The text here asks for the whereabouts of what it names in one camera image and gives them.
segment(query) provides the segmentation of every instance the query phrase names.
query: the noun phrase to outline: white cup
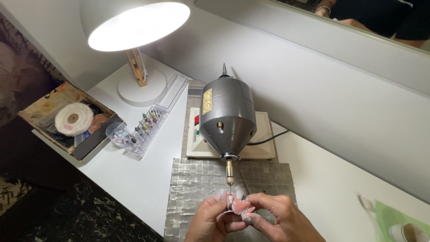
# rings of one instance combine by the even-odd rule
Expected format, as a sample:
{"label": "white cup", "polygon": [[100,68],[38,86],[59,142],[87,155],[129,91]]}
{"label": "white cup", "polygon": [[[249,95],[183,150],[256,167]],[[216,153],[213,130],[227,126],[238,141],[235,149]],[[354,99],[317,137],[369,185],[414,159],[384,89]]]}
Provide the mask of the white cup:
{"label": "white cup", "polygon": [[388,233],[394,242],[430,242],[429,236],[413,223],[395,224]]}

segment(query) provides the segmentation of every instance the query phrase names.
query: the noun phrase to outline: bracelet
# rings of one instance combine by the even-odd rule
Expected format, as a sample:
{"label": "bracelet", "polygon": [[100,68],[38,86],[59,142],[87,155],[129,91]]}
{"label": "bracelet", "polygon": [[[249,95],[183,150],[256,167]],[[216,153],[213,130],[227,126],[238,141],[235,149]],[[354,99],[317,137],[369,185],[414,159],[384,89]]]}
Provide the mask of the bracelet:
{"label": "bracelet", "polygon": [[317,12],[319,9],[321,9],[321,8],[326,8],[326,9],[328,9],[329,10],[329,16],[330,16],[330,14],[332,13],[332,10],[329,8],[329,7],[327,7],[327,6],[321,6],[321,7],[319,7],[319,8],[317,8],[316,10],[315,10],[315,12]]}

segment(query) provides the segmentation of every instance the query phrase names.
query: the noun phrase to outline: polishing motor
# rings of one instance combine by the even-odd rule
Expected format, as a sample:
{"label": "polishing motor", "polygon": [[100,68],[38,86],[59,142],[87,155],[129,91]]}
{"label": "polishing motor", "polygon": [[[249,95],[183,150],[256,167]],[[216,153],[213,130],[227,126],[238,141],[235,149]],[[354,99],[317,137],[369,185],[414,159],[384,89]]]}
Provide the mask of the polishing motor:
{"label": "polishing motor", "polygon": [[251,89],[243,81],[223,73],[202,91],[200,134],[227,164],[226,182],[234,184],[232,162],[257,132]]}

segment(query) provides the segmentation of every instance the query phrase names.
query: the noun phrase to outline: green cloth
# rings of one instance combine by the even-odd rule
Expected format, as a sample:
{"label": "green cloth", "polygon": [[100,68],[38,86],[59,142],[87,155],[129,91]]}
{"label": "green cloth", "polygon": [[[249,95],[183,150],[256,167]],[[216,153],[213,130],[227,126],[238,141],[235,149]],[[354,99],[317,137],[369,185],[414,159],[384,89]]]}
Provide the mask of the green cloth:
{"label": "green cloth", "polygon": [[388,230],[394,224],[404,224],[404,223],[413,223],[418,225],[426,234],[430,236],[430,226],[415,219],[411,216],[408,216],[397,209],[394,209],[388,205],[383,204],[380,201],[376,201],[375,206],[376,212],[376,221],[381,228],[383,238],[379,238],[378,242],[393,242],[388,235]]}

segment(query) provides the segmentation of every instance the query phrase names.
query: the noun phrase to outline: aluminum foil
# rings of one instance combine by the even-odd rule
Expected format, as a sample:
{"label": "aluminum foil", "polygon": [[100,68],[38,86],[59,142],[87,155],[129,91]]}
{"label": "aluminum foil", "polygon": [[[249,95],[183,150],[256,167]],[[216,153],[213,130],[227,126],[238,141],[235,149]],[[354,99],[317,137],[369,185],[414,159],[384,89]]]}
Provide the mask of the aluminum foil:
{"label": "aluminum foil", "polygon": [[[288,164],[235,161],[233,171],[235,184],[232,189],[241,186],[248,187],[251,193],[287,195],[296,203]],[[175,158],[170,182],[164,241],[182,242],[201,201],[219,193],[221,188],[229,189],[225,183],[225,162]],[[274,222],[274,217],[270,212],[259,210],[258,213],[269,222]],[[229,234],[226,241],[260,242],[268,240],[259,231],[248,227],[243,231]]]}

